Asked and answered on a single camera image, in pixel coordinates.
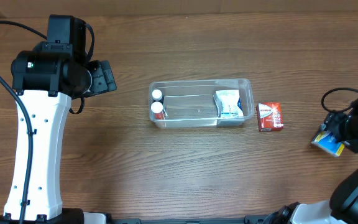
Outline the black bottle white cap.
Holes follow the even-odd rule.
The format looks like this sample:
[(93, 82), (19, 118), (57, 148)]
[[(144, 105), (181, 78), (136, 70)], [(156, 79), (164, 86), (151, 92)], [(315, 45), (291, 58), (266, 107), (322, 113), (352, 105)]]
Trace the black bottle white cap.
[(163, 95), (162, 91), (159, 90), (159, 89), (154, 89), (154, 90), (152, 91), (152, 100), (153, 100), (153, 102), (158, 101), (158, 102), (160, 102), (161, 104), (163, 104), (164, 95)]

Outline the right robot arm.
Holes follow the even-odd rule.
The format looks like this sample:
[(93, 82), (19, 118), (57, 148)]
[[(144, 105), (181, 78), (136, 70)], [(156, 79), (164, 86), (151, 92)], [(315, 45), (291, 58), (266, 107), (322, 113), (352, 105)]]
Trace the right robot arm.
[[(343, 110), (329, 110), (311, 143), (335, 156), (344, 148), (358, 153), (358, 99)], [(358, 223), (358, 169), (329, 200), (286, 205), (267, 215), (264, 223)]]

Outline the red medicine box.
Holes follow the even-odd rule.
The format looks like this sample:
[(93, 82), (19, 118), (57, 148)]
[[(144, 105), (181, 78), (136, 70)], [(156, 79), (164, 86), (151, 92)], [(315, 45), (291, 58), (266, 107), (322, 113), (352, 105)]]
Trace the red medicine box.
[(263, 102), (256, 107), (259, 131), (281, 131), (284, 127), (281, 104)]

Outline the orange bottle white cap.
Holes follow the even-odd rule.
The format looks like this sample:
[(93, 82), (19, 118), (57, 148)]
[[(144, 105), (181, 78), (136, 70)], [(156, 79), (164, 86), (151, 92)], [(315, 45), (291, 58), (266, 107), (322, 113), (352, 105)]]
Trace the orange bottle white cap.
[(168, 115), (165, 111), (164, 105), (159, 102), (155, 101), (150, 106), (151, 112), (154, 115), (155, 119), (166, 119), (168, 118)]

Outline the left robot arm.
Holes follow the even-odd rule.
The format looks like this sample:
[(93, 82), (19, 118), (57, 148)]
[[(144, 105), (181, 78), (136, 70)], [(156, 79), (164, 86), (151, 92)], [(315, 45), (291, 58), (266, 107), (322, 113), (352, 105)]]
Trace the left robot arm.
[(71, 103), (114, 91), (108, 61), (93, 60), (86, 44), (92, 27), (51, 15), (48, 30), (32, 50), (12, 61), (6, 90), (17, 104), (14, 175), (0, 223), (111, 223), (107, 213), (65, 208), (60, 192), (63, 132)]

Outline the white blue medicine box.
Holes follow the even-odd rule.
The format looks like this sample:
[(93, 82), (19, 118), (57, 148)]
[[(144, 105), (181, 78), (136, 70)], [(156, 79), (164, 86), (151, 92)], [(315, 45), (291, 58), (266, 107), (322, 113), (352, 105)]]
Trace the white blue medicine box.
[(219, 118), (243, 117), (239, 90), (218, 90), (213, 96)]

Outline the blue yellow VapoDrops box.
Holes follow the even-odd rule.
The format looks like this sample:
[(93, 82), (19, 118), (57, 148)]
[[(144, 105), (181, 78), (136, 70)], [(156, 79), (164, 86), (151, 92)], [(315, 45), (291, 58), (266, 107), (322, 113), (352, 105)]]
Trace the blue yellow VapoDrops box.
[(318, 131), (312, 139), (311, 144), (334, 157), (339, 157), (345, 148), (345, 145), (338, 141), (330, 131)]

